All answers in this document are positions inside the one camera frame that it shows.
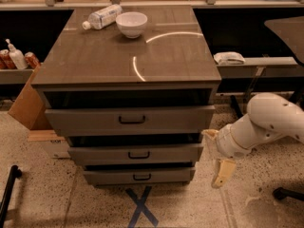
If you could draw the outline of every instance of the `spray bottle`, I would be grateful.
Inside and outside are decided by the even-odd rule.
[[[16,47],[10,43],[10,39],[7,39],[6,42],[9,44],[9,57],[11,60],[15,63],[18,69],[26,69],[28,64],[21,50],[16,49]]]

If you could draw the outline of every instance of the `plastic bottle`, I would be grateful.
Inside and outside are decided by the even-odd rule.
[[[92,12],[87,21],[83,22],[84,29],[102,29],[115,22],[117,15],[123,13],[123,9],[118,4],[113,4],[105,9]]]
[[[16,49],[16,47],[10,43],[9,39],[7,39],[6,42],[9,44],[9,57],[11,60],[15,63],[18,69],[26,69],[28,64],[21,50]]]

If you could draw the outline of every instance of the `white bowl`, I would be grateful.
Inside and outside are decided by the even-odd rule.
[[[145,14],[136,11],[124,12],[116,17],[118,29],[127,38],[137,38],[145,30],[148,18]]]

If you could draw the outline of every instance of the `drawer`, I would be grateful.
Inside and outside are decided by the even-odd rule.
[[[47,118],[59,136],[192,133],[208,128],[212,105],[187,107],[49,109]]]
[[[78,165],[139,164],[191,162],[200,160],[202,143],[111,146],[111,147],[70,147],[68,154]]]
[[[122,85],[107,86],[106,90],[89,90],[77,87],[65,90],[44,91],[47,105],[53,109],[71,108],[132,108],[207,105],[213,84],[183,85],[164,83],[161,85]]]
[[[71,147],[114,147],[201,143],[200,133],[99,135],[66,137]]]
[[[158,182],[189,182],[195,174],[195,167],[84,171],[88,184],[94,186],[115,184],[137,184]]]

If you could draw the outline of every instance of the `white object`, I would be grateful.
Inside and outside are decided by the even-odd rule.
[[[214,55],[214,59],[219,65],[242,65],[245,63],[243,56],[234,51],[219,52]]]
[[[69,159],[69,145],[65,140],[41,141],[40,145],[47,152],[48,156],[54,159]]]
[[[21,50],[16,49],[16,47],[10,43],[7,39],[6,42],[9,44],[9,57],[15,63],[18,69],[26,69],[28,67],[27,61]]]
[[[304,143],[304,111],[283,97],[260,93],[247,104],[247,114],[217,135],[218,152],[242,158],[262,143],[290,136]]]
[[[84,29],[102,29],[115,22],[116,17],[123,12],[118,4],[92,12],[87,21],[83,22]]]
[[[145,14],[136,11],[122,13],[116,18],[116,24],[121,33],[132,39],[144,32],[147,21]]]

